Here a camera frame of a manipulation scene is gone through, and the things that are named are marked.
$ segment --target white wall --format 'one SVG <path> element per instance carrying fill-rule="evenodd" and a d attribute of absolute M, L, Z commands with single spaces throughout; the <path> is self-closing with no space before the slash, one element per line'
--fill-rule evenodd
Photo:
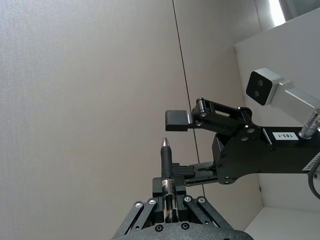
<path fill-rule="evenodd" d="M 319 22 L 320 9 L 317 9 L 237 44 L 243 91 L 251 71 L 269 68 L 292 81 L 297 88 L 320 99 Z M 253 120 L 258 125 L 301 125 L 282 111 L 260 106 L 247 96 L 245 103 L 252 109 Z M 307 175 L 260 174 L 259 181 L 265 207 L 320 211 L 320 201 L 310 192 Z M 320 182 L 315 181 L 315 185 L 320 188 Z"/>
<path fill-rule="evenodd" d="M 245 229 L 254 240 L 319 239 L 320 213 L 264 207 Z"/>
<path fill-rule="evenodd" d="M 224 1 L 175 3 L 192 105 L 242 104 Z M 198 162 L 192 131 L 164 130 L 165 110 L 189 109 L 172 1 L 0 9 L 0 240 L 109 239 L 151 197 L 164 136 L 175 162 Z M 213 134 L 196 136 L 212 161 Z M 256 175 L 205 190 L 238 229 L 262 207 Z"/>

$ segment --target gray surface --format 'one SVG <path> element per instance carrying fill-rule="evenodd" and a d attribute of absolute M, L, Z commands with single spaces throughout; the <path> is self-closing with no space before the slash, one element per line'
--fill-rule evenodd
<path fill-rule="evenodd" d="M 251 71 L 269 68 L 292 81 L 296 88 L 320 99 L 319 21 L 320 9 L 317 9 L 237 44 L 243 89 Z M 302 127 L 279 109 L 260 106 L 248 97 L 245 102 L 252 109 L 256 124 Z M 260 174 L 259 180 L 265 207 L 320 211 L 319 200 L 308 187 L 307 175 Z"/>
<path fill-rule="evenodd" d="M 264 207 L 245 229 L 254 240 L 319 239 L 320 214 Z"/>
<path fill-rule="evenodd" d="M 197 15 L 220 16 L 222 2 L 202 1 Z M 240 104 L 226 22 L 181 14 L 193 7 L 177 4 L 191 100 Z M 197 162 L 191 131 L 164 130 L 165 110 L 189 108 L 172 2 L 25 0 L 0 9 L 0 240 L 109 239 L 133 202 L 151 196 L 163 137 L 174 162 Z M 201 161 L 212 160 L 213 134 L 197 136 Z M 240 229 L 261 207 L 255 176 L 206 189 Z"/>

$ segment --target label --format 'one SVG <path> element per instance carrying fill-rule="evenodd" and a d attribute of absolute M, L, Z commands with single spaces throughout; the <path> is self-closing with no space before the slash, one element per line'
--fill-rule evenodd
<path fill-rule="evenodd" d="M 273 132 L 275 140 L 299 140 L 294 132 Z"/>
<path fill-rule="evenodd" d="M 320 152 L 317 155 L 315 155 L 314 158 L 312 158 L 312 160 L 302 169 L 302 171 L 310 171 L 319 158 Z"/>

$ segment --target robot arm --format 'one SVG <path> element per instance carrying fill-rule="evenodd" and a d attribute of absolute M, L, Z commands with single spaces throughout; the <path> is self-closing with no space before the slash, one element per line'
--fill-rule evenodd
<path fill-rule="evenodd" d="M 320 199 L 313 185 L 320 166 L 319 101 L 265 68 L 251 74 L 246 93 L 261 105 L 278 107 L 301 123 L 306 116 L 307 121 L 302 128 L 258 126 L 249 108 L 235 109 L 203 98 L 197 99 L 190 114 L 166 111 L 166 131 L 217 133 L 213 161 L 188 166 L 172 163 L 165 139 L 161 177 L 153 179 L 152 198 L 134 203 L 113 240 L 253 240 L 234 230 L 204 196 L 187 195 L 186 186 L 228 185 L 252 173 L 308 173 L 310 189 Z"/>
<path fill-rule="evenodd" d="M 252 111 L 218 104 L 203 98 L 196 101 L 191 114 L 182 110 L 165 113 L 167 131 L 205 129 L 217 134 L 212 143 L 213 161 L 190 166 L 173 165 L 174 174 L 184 176 L 186 186 L 219 182 L 232 184 L 253 173 L 308 173 L 320 152 L 319 101 L 297 90 L 267 69 L 251 74 L 247 94 L 262 105 L 273 104 L 281 109 L 293 101 L 303 108 L 305 125 L 301 127 L 258 126 L 252 122 Z M 301 109 L 285 111 L 298 116 Z"/>

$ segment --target light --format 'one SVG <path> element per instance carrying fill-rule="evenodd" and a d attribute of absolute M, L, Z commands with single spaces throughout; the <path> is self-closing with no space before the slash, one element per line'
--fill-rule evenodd
<path fill-rule="evenodd" d="M 279 0 L 269 0 L 271 16 L 274 26 L 279 26 L 286 22 L 284 13 L 282 12 Z"/>

